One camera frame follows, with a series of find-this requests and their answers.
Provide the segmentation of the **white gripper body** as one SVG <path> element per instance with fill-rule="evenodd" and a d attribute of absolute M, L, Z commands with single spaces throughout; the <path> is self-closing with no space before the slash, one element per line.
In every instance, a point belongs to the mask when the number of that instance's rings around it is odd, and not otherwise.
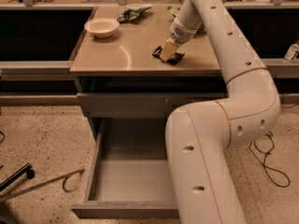
<path fill-rule="evenodd" d="M 179 44 L 189 42 L 198 30 L 197 19 L 181 19 L 176 16 L 170 26 L 170 36 Z"/>

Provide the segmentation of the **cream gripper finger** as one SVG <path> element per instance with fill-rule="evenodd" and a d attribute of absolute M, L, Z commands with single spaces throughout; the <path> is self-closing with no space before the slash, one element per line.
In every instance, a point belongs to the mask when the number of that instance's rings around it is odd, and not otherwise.
<path fill-rule="evenodd" d="M 180 47 L 180 44 L 177 42 L 176 39 L 174 39 L 174 38 L 167 39 L 164 43 L 163 50 L 160 54 L 160 58 L 164 62 L 166 62 L 167 60 L 169 60 L 171 58 L 171 56 L 173 54 L 175 54 L 177 52 L 179 47 Z"/>

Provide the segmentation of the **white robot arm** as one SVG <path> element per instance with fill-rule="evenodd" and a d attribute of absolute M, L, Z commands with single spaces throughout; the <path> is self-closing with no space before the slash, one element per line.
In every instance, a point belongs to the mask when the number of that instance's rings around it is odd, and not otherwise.
<path fill-rule="evenodd" d="M 254 141 L 278 120 L 280 99 L 269 71 L 222 0 L 185 0 L 176 22 L 205 25 L 228 95 L 175 109 L 165 144 L 181 224 L 246 224 L 223 151 Z"/>

